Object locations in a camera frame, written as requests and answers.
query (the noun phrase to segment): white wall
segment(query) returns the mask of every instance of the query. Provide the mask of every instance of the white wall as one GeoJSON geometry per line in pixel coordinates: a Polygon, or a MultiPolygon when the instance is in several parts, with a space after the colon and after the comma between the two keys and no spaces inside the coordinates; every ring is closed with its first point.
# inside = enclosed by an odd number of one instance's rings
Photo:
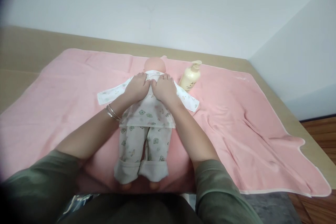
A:
{"type": "Polygon", "coordinates": [[[2,24],[249,58],[309,0],[5,0],[2,24]]]}
{"type": "Polygon", "coordinates": [[[299,120],[336,113],[336,0],[311,0],[249,61],[299,120]]]}

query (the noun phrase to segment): lotion bottle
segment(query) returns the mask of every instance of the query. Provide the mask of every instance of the lotion bottle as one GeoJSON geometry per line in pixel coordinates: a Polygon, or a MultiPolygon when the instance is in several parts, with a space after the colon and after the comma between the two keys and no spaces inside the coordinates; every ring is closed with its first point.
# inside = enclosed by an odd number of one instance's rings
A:
{"type": "Polygon", "coordinates": [[[193,61],[192,66],[184,71],[184,74],[179,82],[179,86],[183,88],[187,93],[193,88],[198,79],[201,76],[200,65],[202,61],[193,61]]]}

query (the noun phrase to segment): white baby shirt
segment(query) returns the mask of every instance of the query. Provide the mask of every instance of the white baby shirt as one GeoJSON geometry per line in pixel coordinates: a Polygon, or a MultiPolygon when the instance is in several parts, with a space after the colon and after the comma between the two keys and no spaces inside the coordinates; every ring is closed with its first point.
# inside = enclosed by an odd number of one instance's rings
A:
{"type": "MultiPolygon", "coordinates": [[[[154,79],[158,81],[159,77],[164,73],[151,70],[147,71],[146,74],[146,80],[154,79]]],[[[110,103],[123,94],[132,78],[115,88],[98,93],[99,105],[110,103]]],[[[188,110],[195,112],[200,102],[184,91],[176,82],[175,86],[176,94],[181,99],[183,105],[188,110]]],[[[147,96],[126,110],[120,120],[119,126],[175,128],[175,122],[167,108],[153,95],[152,86],[150,86],[147,96]]]]}

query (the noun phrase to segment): baby clothes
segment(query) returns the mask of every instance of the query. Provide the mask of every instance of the baby clothes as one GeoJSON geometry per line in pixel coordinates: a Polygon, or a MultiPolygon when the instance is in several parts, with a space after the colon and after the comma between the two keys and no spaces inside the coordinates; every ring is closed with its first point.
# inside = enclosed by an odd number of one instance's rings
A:
{"type": "MultiPolygon", "coordinates": [[[[163,74],[147,71],[147,79],[158,81],[163,74]]],[[[110,103],[124,93],[132,78],[123,84],[98,93],[100,105],[110,103]]],[[[195,112],[199,101],[175,83],[176,94],[184,106],[195,112]]],[[[120,123],[119,160],[114,168],[114,176],[121,184],[135,180],[138,175],[158,182],[168,175],[167,153],[172,128],[175,122],[169,110],[153,95],[150,86],[147,96],[133,104],[123,114],[120,123]],[[145,144],[145,157],[142,152],[145,144]]]]}
{"type": "Polygon", "coordinates": [[[116,180],[127,184],[142,175],[159,182],[168,176],[166,159],[171,134],[171,128],[120,128],[119,160],[114,169],[116,180]],[[141,161],[145,142],[145,157],[141,161]]]}

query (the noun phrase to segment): silver bangle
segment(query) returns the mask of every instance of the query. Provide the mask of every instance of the silver bangle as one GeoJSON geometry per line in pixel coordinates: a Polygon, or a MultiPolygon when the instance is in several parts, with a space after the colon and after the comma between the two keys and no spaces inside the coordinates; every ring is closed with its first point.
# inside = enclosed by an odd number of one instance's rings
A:
{"type": "Polygon", "coordinates": [[[110,107],[110,110],[112,111],[112,113],[119,119],[121,120],[121,118],[113,111],[113,109],[111,108],[110,104],[108,104],[108,106],[110,107]]]}
{"type": "Polygon", "coordinates": [[[108,106],[106,106],[106,111],[107,111],[107,113],[108,113],[108,115],[110,116],[110,117],[112,117],[114,120],[116,120],[116,121],[120,121],[119,119],[117,119],[117,118],[115,118],[110,112],[109,112],[109,109],[108,109],[108,106]]]}

